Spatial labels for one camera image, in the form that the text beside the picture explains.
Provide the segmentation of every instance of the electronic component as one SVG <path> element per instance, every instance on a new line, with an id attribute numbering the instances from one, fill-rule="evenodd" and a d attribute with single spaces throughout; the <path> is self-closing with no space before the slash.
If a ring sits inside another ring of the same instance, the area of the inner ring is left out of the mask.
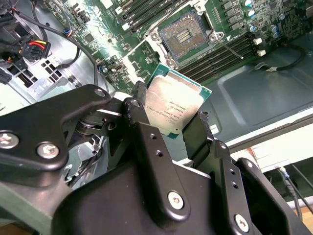
<path id="1" fill-rule="evenodd" d="M 253 17 L 254 16 L 254 10 L 248 10 L 247 12 L 246 12 L 246 16 L 248 16 L 248 17 Z"/>
<path id="2" fill-rule="evenodd" d="M 254 43 L 255 45 L 261 44 L 261 43 L 262 43 L 262 38 L 255 38 L 255 39 L 253 39 L 253 43 Z"/>
<path id="3" fill-rule="evenodd" d="M 233 24 L 233 23 L 235 23 L 235 22 L 237 22 L 238 21 L 238 18 L 237 18 L 237 16 L 233 16 L 233 17 L 231 17 L 231 18 L 229 18 L 228 19 L 228 22 L 231 24 Z"/>
<path id="4" fill-rule="evenodd" d="M 272 33 L 276 33 L 276 32 L 278 32 L 278 27 L 275 26 L 275 25 L 271 25 L 270 28 L 269 28 L 269 30 L 270 30 Z"/>
<path id="5" fill-rule="evenodd" d="M 235 23 L 230 27 L 232 30 L 236 30 L 237 28 L 240 28 L 240 24 L 239 23 Z"/>
<path id="6" fill-rule="evenodd" d="M 235 10 L 234 10 L 234 9 L 230 9 L 230 10 L 228 10 L 228 11 L 225 12 L 225 15 L 226 15 L 226 16 L 232 16 L 232 15 L 234 15 L 234 14 L 235 14 Z"/>
<path id="7" fill-rule="evenodd" d="M 161 133 L 175 138 L 211 93 L 208 88 L 159 64 L 146 94 L 149 122 Z"/>
<path id="8" fill-rule="evenodd" d="M 175 60 L 208 42 L 196 12 L 191 11 L 159 32 Z"/>
<path id="9" fill-rule="evenodd" d="M 265 56 L 266 55 L 266 51 L 265 50 L 258 50 L 256 52 L 258 54 L 258 56 L 262 57 L 262 56 Z"/>
<path id="10" fill-rule="evenodd" d="M 223 8 L 224 8 L 225 10 L 227 10 L 227 9 L 231 8 L 232 6 L 233 6 L 233 3 L 232 3 L 231 1 L 229 1 L 229 2 L 227 2 L 227 3 L 225 3 L 225 4 L 223 5 Z"/>
<path id="11" fill-rule="evenodd" d="M 93 38 L 93 36 L 91 35 L 91 33 L 89 33 L 89 34 L 87 34 L 87 35 L 85 36 L 85 40 L 86 40 L 88 43 L 91 43 L 91 42 L 94 40 L 94 38 Z"/>
<path id="12" fill-rule="evenodd" d="M 244 0 L 244 1 L 243 1 L 243 6 L 252 7 L 252 2 L 251 2 L 251 0 Z"/>

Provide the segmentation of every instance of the black wire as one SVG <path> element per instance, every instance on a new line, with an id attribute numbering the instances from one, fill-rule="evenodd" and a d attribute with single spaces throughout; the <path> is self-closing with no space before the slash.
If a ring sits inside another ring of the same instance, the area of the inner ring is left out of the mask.
<path id="1" fill-rule="evenodd" d="M 313 214 L 313 209 L 310 206 L 310 204 L 308 203 L 307 200 L 305 200 L 305 198 L 302 196 L 302 194 L 299 192 L 299 190 L 296 188 L 296 186 L 293 184 L 293 182 L 291 181 L 291 179 L 289 177 L 286 178 L 289 183 L 291 184 L 291 186 L 293 187 L 294 191 L 298 194 L 298 196 L 301 198 L 301 200 L 304 202 L 304 204 L 307 206 L 307 208 L 310 210 L 310 212 Z"/>
<path id="2" fill-rule="evenodd" d="M 60 32 L 54 28 L 50 28 L 44 24 L 41 24 L 41 23 L 38 23 L 36 22 L 35 20 L 33 20 L 32 18 L 28 17 L 27 15 L 25 15 L 24 13 L 20 12 L 20 11 L 15 11 L 16 14 L 18 14 L 22 19 L 34 24 L 34 25 L 37 25 L 37 26 L 40 26 L 52 33 L 55 33 L 65 39 L 67 39 L 68 41 L 70 41 L 71 43 L 73 43 L 75 46 L 77 46 L 89 59 L 90 61 L 93 63 L 93 77 L 94 77 L 94 85 L 98 85 L 98 66 L 97 66 L 97 63 L 96 63 L 96 60 L 93 58 L 93 56 L 85 49 L 83 48 L 79 43 L 77 43 L 75 40 L 67 37 L 63 32 Z"/>
<path id="3" fill-rule="evenodd" d="M 81 170 L 78 174 L 78 176 L 74 176 L 73 179 L 68 183 L 68 186 L 72 188 L 86 173 L 88 173 L 95 164 L 97 164 L 104 154 L 104 147 L 102 146 L 99 150 L 99 152 L 92 157 L 87 164 L 82 164 Z"/>
<path id="4" fill-rule="evenodd" d="M 298 57 L 298 59 L 296 59 L 296 61 L 292 62 L 290 65 L 283 66 L 283 67 L 277 67 L 276 71 L 290 70 L 293 67 L 295 67 L 297 64 L 299 64 L 304 59 L 304 57 L 306 56 L 305 50 L 302 47 L 300 47 L 300 46 L 296 46 L 296 45 L 293 45 L 293 44 L 284 44 L 284 45 L 282 45 L 282 47 L 286 47 L 286 48 L 291 48 L 291 49 L 297 50 L 297 51 L 300 52 L 300 56 Z M 270 69 L 272 67 L 275 67 L 275 66 L 270 66 L 270 65 L 266 64 L 266 65 L 262 66 L 261 69 L 268 70 L 268 69 Z"/>
<path id="5" fill-rule="evenodd" d="M 291 164 L 291 166 L 299 173 L 299 175 L 301 175 L 301 177 L 310 186 L 310 188 L 313 189 L 312 183 L 305 177 L 305 175 L 302 174 L 302 172 L 294 164 Z"/>
<path id="6" fill-rule="evenodd" d="M 39 23 L 39 19 L 37 17 L 37 13 L 36 13 L 36 5 L 37 5 L 37 0 L 33 0 L 33 3 L 31 5 L 31 11 L 33 13 L 35 21 L 37 21 Z M 45 30 L 42 27 L 39 27 L 39 30 L 41 32 L 41 35 L 43 36 L 43 41 L 47 42 L 48 41 L 47 33 L 45 32 Z"/>
<path id="7" fill-rule="evenodd" d="M 280 170 L 278 170 L 278 172 L 279 172 L 280 176 L 282 177 L 282 180 L 283 180 L 283 183 L 286 187 L 286 190 L 288 191 L 289 195 L 293 198 L 294 205 L 295 205 L 295 208 L 297 210 L 298 218 L 302 221 L 302 211 L 301 211 L 301 208 L 299 206 L 299 201 L 298 201 L 297 195 L 295 194 L 295 190 L 293 189 L 293 187 L 289 183 L 289 181 L 285 178 L 284 174 Z"/>
<path id="8" fill-rule="evenodd" d="M 67 69 L 68 67 L 70 67 L 72 64 L 74 64 L 78 60 L 79 53 L 80 53 L 80 49 L 77 48 L 76 55 L 75 55 L 74 59 L 69 63 L 61 64 L 61 65 L 57 66 L 57 69 Z"/>
<path id="9" fill-rule="evenodd" d="M 296 45 L 293 45 L 293 44 L 287 44 L 284 47 L 288 47 L 288 48 L 291 48 L 291 49 L 299 51 L 300 52 L 300 57 L 296 61 L 291 63 L 290 65 L 277 68 L 276 69 L 277 71 L 284 71 L 284 70 L 289 70 L 289 69 L 293 68 L 294 66 L 299 64 L 304 59 L 304 57 L 306 55 L 305 50 L 302 47 L 300 47 L 300 46 L 296 46 Z"/>

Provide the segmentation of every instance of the capacitor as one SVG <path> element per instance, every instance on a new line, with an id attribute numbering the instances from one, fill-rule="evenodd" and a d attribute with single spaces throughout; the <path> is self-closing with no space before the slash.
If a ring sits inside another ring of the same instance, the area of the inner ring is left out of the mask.
<path id="1" fill-rule="evenodd" d="M 280 14 L 279 16 L 278 16 L 278 19 L 280 20 L 280 21 L 283 21 L 284 19 L 285 19 L 285 14 Z"/>
<path id="2" fill-rule="evenodd" d="M 251 0 L 244 0 L 244 1 L 243 1 L 243 6 L 252 7 L 252 2 L 251 2 Z"/>
<path id="3" fill-rule="evenodd" d="M 250 32 L 254 32 L 255 31 L 255 27 L 251 24 L 249 24 L 248 29 Z"/>
<path id="4" fill-rule="evenodd" d="M 278 32 L 276 32 L 276 33 L 272 33 L 272 38 L 278 38 L 278 37 L 279 37 Z"/>
<path id="5" fill-rule="evenodd" d="M 269 29 L 270 29 L 270 31 L 271 31 L 272 33 L 278 32 L 278 27 L 275 26 L 275 25 L 271 25 Z"/>
<path id="6" fill-rule="evenodd" d="M 254 10 L 248 10 L 247 12 L 246 12 L 246 16 L 248 16 L 248 17 L 252 17 L 252 16 L 254 16 Z"/>

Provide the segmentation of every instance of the yellow wire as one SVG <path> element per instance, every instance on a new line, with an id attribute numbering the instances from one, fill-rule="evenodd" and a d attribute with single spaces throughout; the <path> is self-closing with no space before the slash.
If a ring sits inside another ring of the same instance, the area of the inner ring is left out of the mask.
<path id="1" fill-rule="evenodd" d="M 46 44 L 47 44 L 46 42 L 44 42 L 44 41 L 39 41 L 39 40 L 36 40 L 36 41 L 34 41 L 34 42 L 36 42 L 36 43 L 40 43 L 40 44 L 44 44 L 44 45 L 46 45 Z"/>

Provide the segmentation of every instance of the silver metal sheet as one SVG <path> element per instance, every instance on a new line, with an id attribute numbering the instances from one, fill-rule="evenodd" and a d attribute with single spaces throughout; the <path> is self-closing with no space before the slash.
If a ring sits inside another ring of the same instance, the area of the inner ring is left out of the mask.
<path id="1" fill-rule="evenodd" d="M 151 125 L 165 135 L 179 134 L 203 104 L 200 91 L 201 88 L 179 82 L 176 77 L 156 76 L 146 96 L 146 112 Z"/>

